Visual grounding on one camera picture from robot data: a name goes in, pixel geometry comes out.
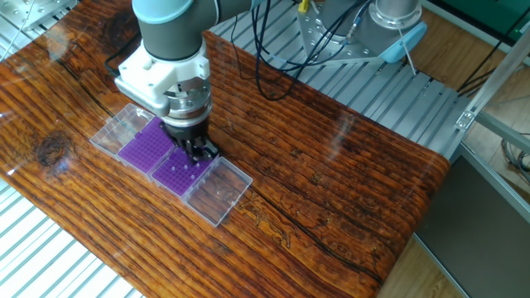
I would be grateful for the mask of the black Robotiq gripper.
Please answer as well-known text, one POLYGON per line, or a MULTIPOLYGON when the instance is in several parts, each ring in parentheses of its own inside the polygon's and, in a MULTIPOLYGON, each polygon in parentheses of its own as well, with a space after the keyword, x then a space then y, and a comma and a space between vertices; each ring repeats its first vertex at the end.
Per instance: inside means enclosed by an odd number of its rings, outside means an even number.
POLYGON ((171 141, 182 148, 191 164, 195 164, 201 158, 213 160, 219 154, 217 145, 209 139, 209 118, 189 127, 177 127, 161 122, 159 127, 171 139, 171 141))

